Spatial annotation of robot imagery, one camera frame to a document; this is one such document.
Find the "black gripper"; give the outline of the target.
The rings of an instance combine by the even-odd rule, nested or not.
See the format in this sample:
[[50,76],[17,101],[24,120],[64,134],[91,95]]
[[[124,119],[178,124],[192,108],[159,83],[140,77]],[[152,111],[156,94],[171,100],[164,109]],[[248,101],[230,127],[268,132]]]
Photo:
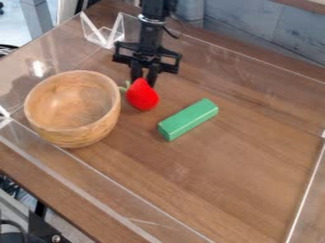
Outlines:
[[153,51],[140,50],[137,46],[139,43],[116,41],[112,60],[131,65],[131,82],[141,77],[141,67],[148,68],[145,80],[153,86],[160,72],[178,73],[183,55],[163,46]]

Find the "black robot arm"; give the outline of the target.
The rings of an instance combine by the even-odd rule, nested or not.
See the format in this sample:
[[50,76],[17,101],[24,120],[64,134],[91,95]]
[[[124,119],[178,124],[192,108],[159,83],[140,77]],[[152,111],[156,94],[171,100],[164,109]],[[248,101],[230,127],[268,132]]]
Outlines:
[[139,37],[135,43],[116,41],[112,60],[131,68],[131,83],[143,76],[143,69],[148,70],[145,82],[155,86],[161,72],[176,74],[183,55],[163,47],[163,34],[173,35],[165,28],[165,18],[176,11],[179,0],[139,0],[141,12]]

